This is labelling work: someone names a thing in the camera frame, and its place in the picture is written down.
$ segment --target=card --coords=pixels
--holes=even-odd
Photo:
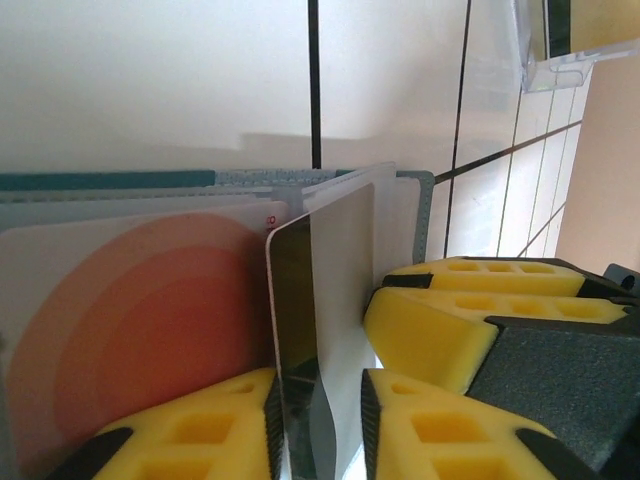
[[[0,235],[0,360],[21,471],[108,423],[273,361],[267,233],[282,202]]]
[[[374,285],[374,185],[275,230],[267,267],[292,478],[342,478],[362,443],[362,326]]]

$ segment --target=beige wall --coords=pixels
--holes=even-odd
[[[556,256],[640,270],[640,57],[595,66]]]

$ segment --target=clear plastic tray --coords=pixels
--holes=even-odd
[[[546,2],[512,2],[518,32],[522,85],[526,92],[582,86],[596,61],[627,57],[640,52],[640,39],[637,39],[549,58],[548,21],[544,6]]]

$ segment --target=yellow foam block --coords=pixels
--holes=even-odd
[[[412,265],[391,275],[432,274],[429,288],[575,297],[584,277],[564,267],[540,262],[445,258]]]
[[[369,478],[555,479],[516,437],[553,436],[535,422],[388,370],[366,371],[362,395]]]
[[[464,393],[498,334],[488,316],[609,324],[623,308],[591,298],[385,287],[364,325],[385,367]]]
[[[270,479],[265,401],[275,370],[235,377],[123,418],[133,435],[95,480]]]

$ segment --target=teal stripe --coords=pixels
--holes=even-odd
[[[119,173],[0,174],[0,191],[121,190],[215,185],[213,170]]]

